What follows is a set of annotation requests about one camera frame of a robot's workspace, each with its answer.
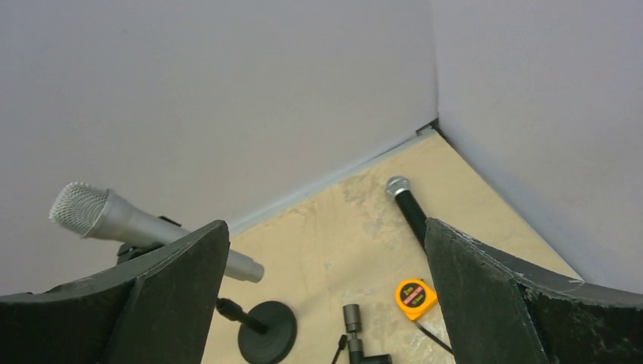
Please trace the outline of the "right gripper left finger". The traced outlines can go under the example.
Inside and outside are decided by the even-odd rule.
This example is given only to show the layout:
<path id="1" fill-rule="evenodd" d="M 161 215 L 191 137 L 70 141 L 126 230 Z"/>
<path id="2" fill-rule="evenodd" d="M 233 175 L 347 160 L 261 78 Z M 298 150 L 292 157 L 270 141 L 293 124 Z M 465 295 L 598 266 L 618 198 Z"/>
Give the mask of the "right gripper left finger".
<path id="1" fill-rule="evenodd" d="M 230 241 L 213 221 L 44 293 L 1 298 L 3 363 L 199 363 Z"/>

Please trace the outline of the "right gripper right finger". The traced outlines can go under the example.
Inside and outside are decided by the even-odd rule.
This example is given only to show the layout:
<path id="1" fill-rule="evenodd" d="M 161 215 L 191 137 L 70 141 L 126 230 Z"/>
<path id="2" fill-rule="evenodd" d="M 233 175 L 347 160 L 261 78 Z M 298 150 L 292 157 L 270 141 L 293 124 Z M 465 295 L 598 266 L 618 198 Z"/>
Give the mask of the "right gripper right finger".
<path id="1" fill-rule="evenodd" d="M 571 278 L 436 218 L 425 254 L 458 363 L 640 363 L 642 296 Z"/>

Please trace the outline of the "black mesh-head microphone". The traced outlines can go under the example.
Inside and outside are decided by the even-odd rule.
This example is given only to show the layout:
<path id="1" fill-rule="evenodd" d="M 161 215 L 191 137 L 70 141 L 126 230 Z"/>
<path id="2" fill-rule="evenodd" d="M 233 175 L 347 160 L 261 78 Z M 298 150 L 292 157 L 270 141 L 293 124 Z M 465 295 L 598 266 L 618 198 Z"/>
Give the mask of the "black mesh-head microphone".
<path id="1" fill-rule="evenodd" d="M 397 204 L 420 247 L 425 249 L 427 215 L 412 194 L 409 179 L 393 176 L 388 179 L 385 191 Z"/>

